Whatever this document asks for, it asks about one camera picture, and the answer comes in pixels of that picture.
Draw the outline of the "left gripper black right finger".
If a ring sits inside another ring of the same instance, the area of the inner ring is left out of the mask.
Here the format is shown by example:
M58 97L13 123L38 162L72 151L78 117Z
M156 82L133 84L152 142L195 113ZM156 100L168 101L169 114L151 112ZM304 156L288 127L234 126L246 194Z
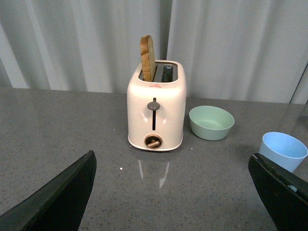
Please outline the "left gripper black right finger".
M265 156L248 163L257 193L279 231L308 229L308 183Z

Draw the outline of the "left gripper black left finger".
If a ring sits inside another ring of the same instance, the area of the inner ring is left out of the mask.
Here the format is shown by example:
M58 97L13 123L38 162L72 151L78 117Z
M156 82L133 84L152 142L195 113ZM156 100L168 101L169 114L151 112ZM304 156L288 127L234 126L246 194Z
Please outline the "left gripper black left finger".
M95 179L88 151L63 172L0 217L2 231L77 231Z

